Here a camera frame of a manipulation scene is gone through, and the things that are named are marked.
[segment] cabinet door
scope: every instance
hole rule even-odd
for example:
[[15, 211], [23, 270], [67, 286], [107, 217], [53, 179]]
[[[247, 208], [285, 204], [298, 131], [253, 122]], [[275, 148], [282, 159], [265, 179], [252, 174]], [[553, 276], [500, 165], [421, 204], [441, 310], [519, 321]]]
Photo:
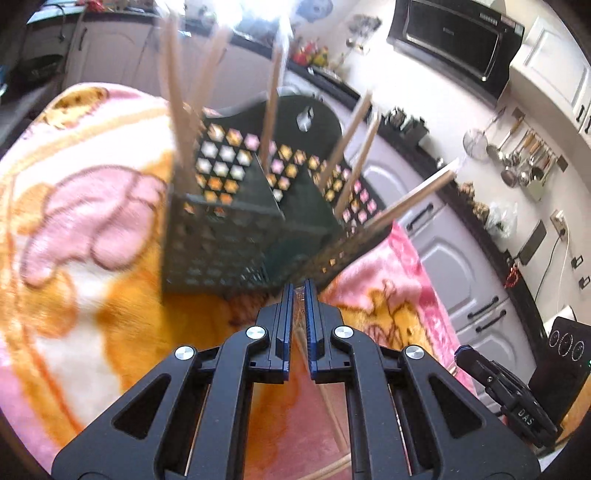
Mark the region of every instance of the cabinet door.
[[131, 86], [150, 25], [88, 22], [80, 35], [67, 85], [107, 82]]
[[[457, 337], [462, 345], [470, 345], [489, 360], [499, 362], [525, 384], [534, 373], [534, 355], [510, 300], [458, 332]], [[478, 382], [474, 386], [478, 398], [491, 410], [498, 411], [498, 405], [485, 393], [484, 387]]]
[[[398, 152], [383, 138], [376, 136], [363, 167], [363, 176], [384, 201], [386, 206], [400, 200], [404, 195], [423, 182]], [[398, 223], [413, 237], [420, 228], [443, 208], [443, 201], [436, 195], [429, 195], [398, 219]]]
[[[142, 92], [168, 99], [168, 93], [161, 90], [160, 85], [160, 44], [162, 29], [152, 26], [142, 48], [138, 67], [135, 71], [131, 86]], [[186, 31], [179, 31], [178, 44], [180, 46], [180, 86], [183, 99], [188, 99], [190, 89], [194, 85], [196, 73], [202, 59], [202, 50], [207, 38], [201, 35], [191, 35]]]
[[478, 242], [448, 206], [411, 240], [455, 331], [507, 298]]
[[587, 110], [587, 116], [581, 125], [579, 134], [587, 142], [587, 145], [591, 147], [591, 108]]
[[228, 45], [216, 72], [216, 82], [208, 102], [213, 109], [247, 103], [257, 94], [266, 92], [271, 77], [271, 60]]
[[577, 126], [591, 101], [591, 67], [568, 33], [538, 18], [512, 62]]

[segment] silver screw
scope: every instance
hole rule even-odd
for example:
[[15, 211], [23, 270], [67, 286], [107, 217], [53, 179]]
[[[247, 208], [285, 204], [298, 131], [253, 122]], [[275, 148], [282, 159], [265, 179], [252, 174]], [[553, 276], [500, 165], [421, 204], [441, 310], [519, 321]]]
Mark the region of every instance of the silver screw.
[[267, 331], [263, 327], [255, 325], [246, 331], [246, 336], [248, 338], [252, 338], [253, 340], [258, 340], [259, 338], [263, 338], [266, 333]]
[[335, 335], [339, 338], [351, 338], [353, 336], [353, 329], [346, 325], [341, 325], [335, 328]]
[[178, 347], [174, 353], [174, 356], [179, 360], [189, 360], [193, 355], [195, 355], [195, 350], [187, 345]]
[[411, 345], [407, 347], [405, 350], [407, 357], [412, 358], [413, 360], [420, 360], [425, 356], [425, 350], [423, 350], [418, 345]]

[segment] pink blanket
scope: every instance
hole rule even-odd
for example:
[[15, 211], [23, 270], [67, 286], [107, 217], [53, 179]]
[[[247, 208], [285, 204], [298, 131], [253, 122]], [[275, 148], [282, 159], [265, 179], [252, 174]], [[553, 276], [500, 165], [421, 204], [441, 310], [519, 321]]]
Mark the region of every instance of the pink blanket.
[[[220, 345], [268, 301], [161, 296], [173, 156], [164, 100], [86, 84], [52, 102], [0, 162], [0, 408], [48, 470], [176, 346]], [[423, 346], [473, 388], [454, 368], [457, 337], [398, 225], [322, 300], [381, 345]], [[255, 391], [246, 477], [344, 475], [341, 387], [313, 384], [300, 348], [291, 367], [286, 385]]]

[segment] gauge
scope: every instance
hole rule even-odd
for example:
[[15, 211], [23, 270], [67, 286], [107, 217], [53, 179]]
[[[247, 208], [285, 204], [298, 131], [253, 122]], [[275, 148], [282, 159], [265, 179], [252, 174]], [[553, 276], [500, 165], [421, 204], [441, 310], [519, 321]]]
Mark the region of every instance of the gauge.
[[575, 343], [574, 347], [573, 347], [573, 353], [572, 353], [573, 362], [578, 362], [579, 360], [581, 360], [581, 357], [583, 356], [584, 351], [585, 351], [584, 342]]
[[558, 340], [560, 340], [560, 332], [558, 330], [555, 330], [550, 335], [550, 338], [548, 340], [548, 345], [550, 345], [550, 347], [553, 348], [558, 344]]
[[573, 336], [570, 333], [565, 333], [558, 344], [558, 353], [560, 356], [567, 356], [570, 348], [573, 346]]

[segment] black countertop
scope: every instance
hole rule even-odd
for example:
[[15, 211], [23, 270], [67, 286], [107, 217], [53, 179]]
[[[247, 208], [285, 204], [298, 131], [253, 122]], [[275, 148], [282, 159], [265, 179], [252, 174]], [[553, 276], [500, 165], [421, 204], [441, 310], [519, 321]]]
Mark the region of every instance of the black countertop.
[[[68, 15], [68, 17], [77, 17], [76, 14]], [[45, 22], [61, 22], [61, 19], [53, 18], [37, 22], [42, 24]], [[158, 18], [155, 15], [140, 15], [130, 13], [85, 13], [84, 21], [124, 21], [124, 22], [140, 22], [146, 24], [156, 24]], [[209, 30], [203, 28], [198, 22], [186, 20], [185, 30], [192, 34], [208, 35]], [[266, 58], [271, 58], [271, 49], [265, 45], [252, 41], [240, 35], [234, 35], [232, 44], [238, 47], [246, 48], [254, 53], [258, 53]], [[326, 94], [338, 100], [342, 105], [353, 110], [355, 104], [359, 100], [359, 94], [351, 89], [346, 84], [339, 84], [333, 80], [329, 80], [321, 75], [314, 74], [311, 70], [301, 67], [293, 62], [289, 62], [288, 68], [295, 74], [301, 76], [315, 87], [321, 89]], [[425, 152], [421, 147], [412, 147], [404, 142], [399, 133], [384, 125], [380, 126], [378, 134], [388, 142], [402, 158], [404, 158], [413, 169], [424, 179], [433, 175], [436, 171], [436, 162], [431, 155]], [[505, 279], [509, 274], [511, 256], [508, 252], [501, 252], [492, 240], [491, 236], [484, 229], [482, 223], [472, 213], [471, 208], [460, 197], [456, 182], [448, 184], [442, 188], [438, 195], [447, 203], [450, 208], [462, 220], [468, 231], [478, 241], [482, 251], [486, 255], [488, 261], [491, 263], [496, 271], [497, 276], [501, 282], [505, 283]], [[539, 362], [544, 355], [544, 349], [547, 343], [547, 335], [544, 330], [544, 325], [540, 312], [535, 305], [533, 296], [528, 288], [525, 280], [520, 278], [515, 287], [507, 289], [509, 298], [511, 299], [515, 310], [521, 320], [521, 323], [527, 334], [530, 347], [534, 354], [536, 362]]]

